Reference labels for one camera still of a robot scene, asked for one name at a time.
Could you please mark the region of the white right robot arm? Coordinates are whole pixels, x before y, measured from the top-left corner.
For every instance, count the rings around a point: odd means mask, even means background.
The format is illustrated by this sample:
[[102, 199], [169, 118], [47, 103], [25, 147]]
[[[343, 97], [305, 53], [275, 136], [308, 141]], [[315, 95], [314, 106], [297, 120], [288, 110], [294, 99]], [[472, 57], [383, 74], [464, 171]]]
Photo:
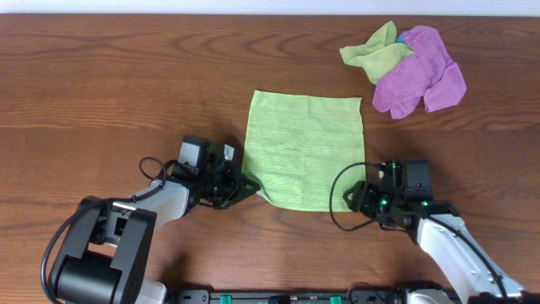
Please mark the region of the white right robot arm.
[[478, 245], [451, 204], [434, 201], [430, 182], [378, 186], [360, 181], [343, 200], [382, 230], [408, 234], [435, 261], [461, 302], [539, 302], [539, 294], [508, 276]]

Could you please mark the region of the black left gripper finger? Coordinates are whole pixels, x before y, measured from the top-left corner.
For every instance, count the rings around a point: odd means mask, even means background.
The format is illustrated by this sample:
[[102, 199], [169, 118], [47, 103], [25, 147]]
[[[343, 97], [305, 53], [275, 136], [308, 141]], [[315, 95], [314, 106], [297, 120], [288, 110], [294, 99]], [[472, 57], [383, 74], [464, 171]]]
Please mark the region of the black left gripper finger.
[[239, 190], [260, 190], [261, 189], [261, 186], [257, 182], [250, 179], [241, 171], [240, 164], [236, 162], [230, 162], [229, 165], [230, 165], [230, 169], [231, 169], [235, 186]]
[[226, 189], [224, 193], [218, 195], [213, 200], [214, 209], [228, 209], [240, 201], [256, 194], [261, 189], [258, 183], [241, 185]]

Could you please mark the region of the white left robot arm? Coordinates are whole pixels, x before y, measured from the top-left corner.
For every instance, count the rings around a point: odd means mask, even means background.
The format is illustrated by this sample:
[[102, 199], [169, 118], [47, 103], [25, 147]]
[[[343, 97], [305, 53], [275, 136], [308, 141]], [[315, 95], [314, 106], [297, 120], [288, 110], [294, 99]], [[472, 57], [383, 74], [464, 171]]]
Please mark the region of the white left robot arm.
[[154, 233], [197, 206], [227, 209], [260, 191], [233, 160], [234, 149], [187, 139], [177, 159], [142, 191], [125, 198], [88, 196], [55, 232], [40, 266], [52, 303], [157, 303], [167, 287], [145, 276]]

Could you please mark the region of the light green microfiber cloth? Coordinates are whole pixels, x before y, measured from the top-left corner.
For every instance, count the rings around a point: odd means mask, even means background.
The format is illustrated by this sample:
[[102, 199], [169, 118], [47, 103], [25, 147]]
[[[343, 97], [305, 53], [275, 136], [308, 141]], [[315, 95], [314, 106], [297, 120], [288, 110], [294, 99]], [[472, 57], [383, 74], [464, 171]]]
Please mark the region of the light green microfiber cloth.
[[348, 211], [342, 195], [366, 177], [361, 99], [255, 91], [242, 171], [270, 204]]

